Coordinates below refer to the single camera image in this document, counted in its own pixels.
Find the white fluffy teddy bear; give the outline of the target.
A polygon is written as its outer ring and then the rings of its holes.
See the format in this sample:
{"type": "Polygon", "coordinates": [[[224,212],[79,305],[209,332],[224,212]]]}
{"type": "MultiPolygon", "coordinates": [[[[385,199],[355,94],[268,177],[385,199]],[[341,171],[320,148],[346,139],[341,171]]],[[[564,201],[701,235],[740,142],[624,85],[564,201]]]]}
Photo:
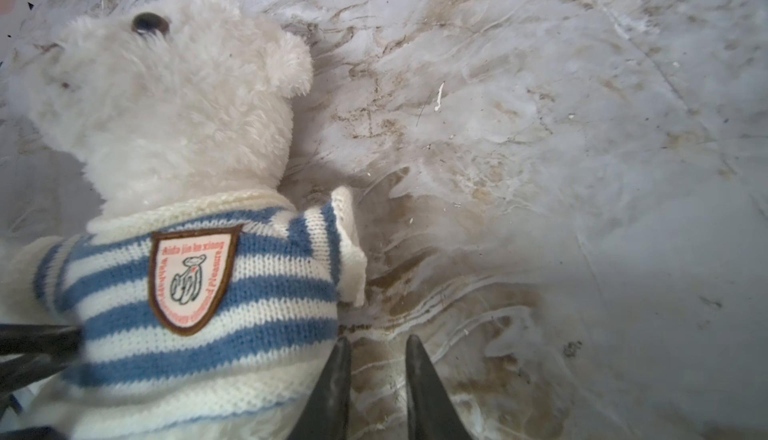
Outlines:
{"type": "Polygon", "coordinates": [[[157,0],[74,20],[20,49],[10,77],[43,142],[82,164],[98,218],[114,219],[278,193],[312,60],[300,37],[232,0],[157,0]]]}

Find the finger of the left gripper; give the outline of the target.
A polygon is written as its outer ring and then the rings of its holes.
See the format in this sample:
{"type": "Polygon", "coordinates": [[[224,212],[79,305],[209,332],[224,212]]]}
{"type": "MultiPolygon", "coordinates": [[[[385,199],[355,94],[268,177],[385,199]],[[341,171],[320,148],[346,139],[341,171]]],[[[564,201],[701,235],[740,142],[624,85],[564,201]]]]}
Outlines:
{"type": "Polygon", "coordinates": [[[67,325],[1,325],[1,415],[20,413],[14,393],[67,369],[78,359],[81,329],[67,325]]]}

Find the blue white striped knit sweater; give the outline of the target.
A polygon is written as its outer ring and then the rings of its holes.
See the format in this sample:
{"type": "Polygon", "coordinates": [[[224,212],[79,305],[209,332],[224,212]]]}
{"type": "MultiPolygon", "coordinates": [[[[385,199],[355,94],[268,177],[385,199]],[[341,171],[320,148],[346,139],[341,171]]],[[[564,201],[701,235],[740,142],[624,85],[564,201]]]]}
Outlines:
{"type": "Polygon", "coordinates": [[[283,439],[365,300],[349,189],[299,211],[266,189],[222,193],[44,237],[4,297],[78,327],[74,363],[21,418],[68,439],[283,439]]]}

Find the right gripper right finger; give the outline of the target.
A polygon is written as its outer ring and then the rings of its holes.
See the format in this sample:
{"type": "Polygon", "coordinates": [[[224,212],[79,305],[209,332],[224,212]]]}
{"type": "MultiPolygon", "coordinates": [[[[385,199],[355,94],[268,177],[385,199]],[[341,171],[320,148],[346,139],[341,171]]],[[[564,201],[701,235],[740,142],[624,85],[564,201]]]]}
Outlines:
{"type": "Polygon", "coordinates": [[[417,335],[405,348],[407,425],[410,440],[471,440],[417,335]]]}

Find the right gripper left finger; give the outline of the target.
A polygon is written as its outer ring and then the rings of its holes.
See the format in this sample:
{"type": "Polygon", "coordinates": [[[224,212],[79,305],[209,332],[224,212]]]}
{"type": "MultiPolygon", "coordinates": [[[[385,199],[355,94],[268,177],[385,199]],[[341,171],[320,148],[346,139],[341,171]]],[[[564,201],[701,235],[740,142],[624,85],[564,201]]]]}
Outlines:
{"type": "Polygon", "coordinates": [[[340,337],[288,440],[345,440],[351,391],[350,342],[340,337]]]}

